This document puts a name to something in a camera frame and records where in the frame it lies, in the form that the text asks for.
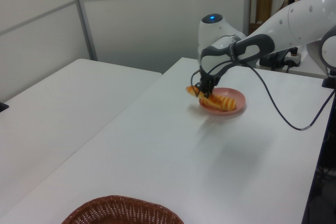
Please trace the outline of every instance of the wicker basket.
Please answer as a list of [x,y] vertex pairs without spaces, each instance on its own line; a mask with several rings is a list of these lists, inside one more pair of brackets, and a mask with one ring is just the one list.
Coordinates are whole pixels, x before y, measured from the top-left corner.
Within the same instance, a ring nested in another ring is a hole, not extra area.
[[169,209],[139,199],[107,196],[73,211],[62,224],[183,224]]

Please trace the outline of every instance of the black stand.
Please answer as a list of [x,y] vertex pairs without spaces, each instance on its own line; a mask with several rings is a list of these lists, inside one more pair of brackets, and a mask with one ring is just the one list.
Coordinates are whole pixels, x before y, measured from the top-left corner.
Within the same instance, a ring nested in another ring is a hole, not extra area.
[[0,112],[4,111],[5,109],[8,109],[9,106],[5,103],[0,102]]
[[329,76],[323,80],[322,87],[336,89],[336,71],[330,70]]

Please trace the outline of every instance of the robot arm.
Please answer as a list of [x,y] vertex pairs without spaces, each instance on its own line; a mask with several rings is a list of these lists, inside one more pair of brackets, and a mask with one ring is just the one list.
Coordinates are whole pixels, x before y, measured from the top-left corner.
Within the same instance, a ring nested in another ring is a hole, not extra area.
[[[212,23],[203,25],[202,22],[200,34],[202,26],[207,25],[207,30],[217,28],[211,28]],[[224,35],[202,50],[199,57],[201,81],[196,86],[206,96],[229,68],[317,40],[321,40],[322,61],[328,68],[336,70],[336,0],[300,0],[278,11],[250,36],[242,37],[240,34]]]

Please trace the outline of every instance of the bread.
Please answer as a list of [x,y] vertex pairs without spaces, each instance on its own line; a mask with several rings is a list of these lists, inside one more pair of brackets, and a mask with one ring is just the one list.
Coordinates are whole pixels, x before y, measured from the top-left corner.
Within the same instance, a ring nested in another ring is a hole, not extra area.
[[200,98],[201,103],[206,106],[210,106],[221,111],[232,111],[236,109],[236,100],[233,98],[225,97],[219,94],[211,94],[209,98],[206,98],[204,93],[200,92],[195,86],[188,86],[186,90],[193,96],[196,96],[195,91],[196,93],[199,93],[197,97]]

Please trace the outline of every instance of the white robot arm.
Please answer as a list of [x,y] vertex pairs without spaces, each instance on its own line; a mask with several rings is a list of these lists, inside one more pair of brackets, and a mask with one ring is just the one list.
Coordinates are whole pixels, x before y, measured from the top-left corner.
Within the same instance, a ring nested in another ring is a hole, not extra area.
[[321,40],[320,57],[336,70],[336,0],[300,0],[278,11],[245,37],[222,19],[208,15],[199,25],[196,85],[209,96],[225,72],[263,55]]

